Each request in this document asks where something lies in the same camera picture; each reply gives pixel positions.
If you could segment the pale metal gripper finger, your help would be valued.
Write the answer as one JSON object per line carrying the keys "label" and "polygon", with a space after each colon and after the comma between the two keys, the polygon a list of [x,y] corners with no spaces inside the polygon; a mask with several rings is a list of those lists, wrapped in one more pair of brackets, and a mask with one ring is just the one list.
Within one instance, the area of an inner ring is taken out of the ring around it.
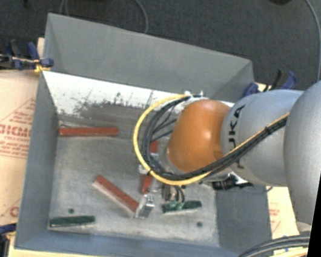
{"label": "pale metal gripper finger", "polygon": [[145,209],[144,209],[144,218],[149,217],[150,213],[154,209],[155,204],[154,204],[154,198],[152,196],[147,196],[147,201],[145,203]]}
{"label": "pale metal gripper finger", "polygon": [[146,195],[146,194],[142,195],[141,198],[139,199],[137,209],[135,211],[135,216],[134,216],[135,218],[143,218],[144,217],[144,209],[147,204],[147,199],[148,199],[148,195]]}

